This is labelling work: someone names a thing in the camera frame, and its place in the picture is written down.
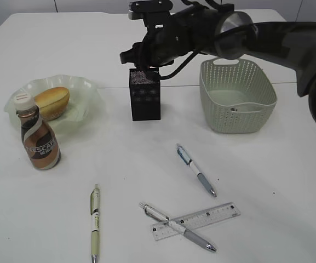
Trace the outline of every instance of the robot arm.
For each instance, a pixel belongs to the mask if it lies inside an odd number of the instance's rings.
[[[132,62],[147,78],[168,79],[176,75],[197,54],[237,59],[255,56],[296,71],[297,93],[309,95],[309,106],[316,121],[316,23],[264,22],[253,24],[248,14],[235,12],[234,5],[198,2],[170,15],[169,0],[133,2],[131,19],[143,19],[147,34],[142,42],[120,54],[121,62]],[[147,71],[149,67],[171,65],[174,59],[193,52],[168,76]]]

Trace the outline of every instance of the pen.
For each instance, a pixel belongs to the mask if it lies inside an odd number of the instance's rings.
[[[91,257],[92,263],[99,260],[99,188],[95,185],[91,193],[91,217],[92,217],[92,233],[91,233]]]
[[[162,221],[169,221],[169,217],[164,215],[163,213],[159,212],[155,208],[151,207],[148,204],[140,203],[140,207],[145,211],[146,215],[157,220],[158,222]],[[184,237],[192,241],[194,244],[211,251],[216,252],[216,248],[206,241],[204,238],[199,237],[197,234],[192,232],[191,230],[187,229],[186,227],[174,222],[170,221],[168,224],[173,230],[177,231],[178,233],[182,234]]]
[[[198,169],[196,163],[189,157],[186,150],[179,144],[176,144],[177,147],[177,154],[181,157],[181,159],[188,165],[192,171],[197,176],[198,180],[202,183],[204,188],[214,197],[216,197],[216,192],[211,186],[211,184],[208,182],[204,174]]]

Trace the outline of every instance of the green pen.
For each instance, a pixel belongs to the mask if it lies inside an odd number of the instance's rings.
[[[92,263],[99,260],[99,188],[94,186],[91,193],[91,217],[92,217],[92,233],[91,233],[91,257]]]

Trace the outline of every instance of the pen clip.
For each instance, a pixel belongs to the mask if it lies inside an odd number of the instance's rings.
[[[189,165],[191,163],[192,159],[189,157],[188,153],[181,145],[177,145],[177,154],[181,157],[186,165]]]

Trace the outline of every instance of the blue pen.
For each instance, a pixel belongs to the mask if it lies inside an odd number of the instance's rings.
[[[186,150],[179,144],[176,144],[177,147],[177,154],[181,157],[181,159],[188,165],[192,171],[197,176],[198,180],[202,183],[204,188],[207,190],[208,193],[210,193],[212,196],[216,197],[216,192],[211,186],[211,184],[208,182],[208,180],[205,178],[204,174],[198,169],[196,166],[196,163],[189,157]]]

